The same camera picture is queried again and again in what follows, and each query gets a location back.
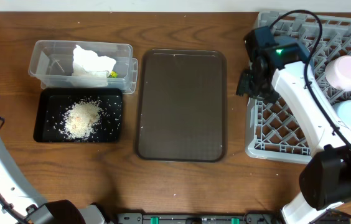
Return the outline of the pink white bowl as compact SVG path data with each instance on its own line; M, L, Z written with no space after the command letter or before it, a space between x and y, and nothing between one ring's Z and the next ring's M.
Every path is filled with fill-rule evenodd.
M325 79L335 89L351 91L351 56L341 56L325 68Z

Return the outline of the yellow green snack wrapper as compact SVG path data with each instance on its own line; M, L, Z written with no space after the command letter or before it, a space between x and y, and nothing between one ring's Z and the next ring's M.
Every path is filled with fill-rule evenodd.
M108 75L109 78L117 78L118 74L114 71L111 71L110 74Z

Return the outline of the white napkin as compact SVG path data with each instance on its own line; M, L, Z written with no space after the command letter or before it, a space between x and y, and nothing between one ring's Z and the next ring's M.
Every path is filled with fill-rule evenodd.
M73 50L73 73L69 82L74 87L106 87L108 86L108 75L113 71L115 65L115 59L98 56L96 52L76 45Z

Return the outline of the rice leftovers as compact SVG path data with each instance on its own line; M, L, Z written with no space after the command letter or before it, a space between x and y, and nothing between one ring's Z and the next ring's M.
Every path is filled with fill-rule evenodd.
M115 96L52 96L43 142L115 142L121 131L123 99Z

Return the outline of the dark blue plate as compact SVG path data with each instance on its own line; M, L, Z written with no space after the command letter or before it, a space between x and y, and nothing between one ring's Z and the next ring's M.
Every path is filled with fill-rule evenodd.
M264 51L268 56L269 69L282 70L287 64L294 62L309 62L310 51L297 39L281 35L274 38L275 45L267 47Z

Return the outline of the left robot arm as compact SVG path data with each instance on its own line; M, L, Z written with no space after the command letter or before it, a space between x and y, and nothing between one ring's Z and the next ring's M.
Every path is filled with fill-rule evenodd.
M106 222L96 205L78 209L68 200L48 202L25 178L0 137L0 223Z

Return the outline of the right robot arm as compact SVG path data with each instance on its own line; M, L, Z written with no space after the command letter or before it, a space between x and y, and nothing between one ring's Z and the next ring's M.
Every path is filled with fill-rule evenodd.
M315 223L351 201L351 130L341 122L312 73L312 52L281 45L268 26L244 38L250 66L237 95L268 102L281 97L302 129L312 159L299 176L300 193L281 210L283 223Z

